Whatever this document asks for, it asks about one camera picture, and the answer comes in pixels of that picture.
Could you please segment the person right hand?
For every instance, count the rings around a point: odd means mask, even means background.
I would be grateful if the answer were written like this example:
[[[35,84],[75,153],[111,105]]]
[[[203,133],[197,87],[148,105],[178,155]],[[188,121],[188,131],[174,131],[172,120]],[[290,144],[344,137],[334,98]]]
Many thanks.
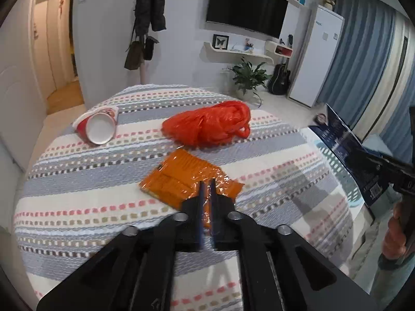
[[[397,260],[406,252],[406,237],[399,223],[402,203],[395,204],[392,217],[388,221],[388,230],[382,242],[382,254],[388,260]]]

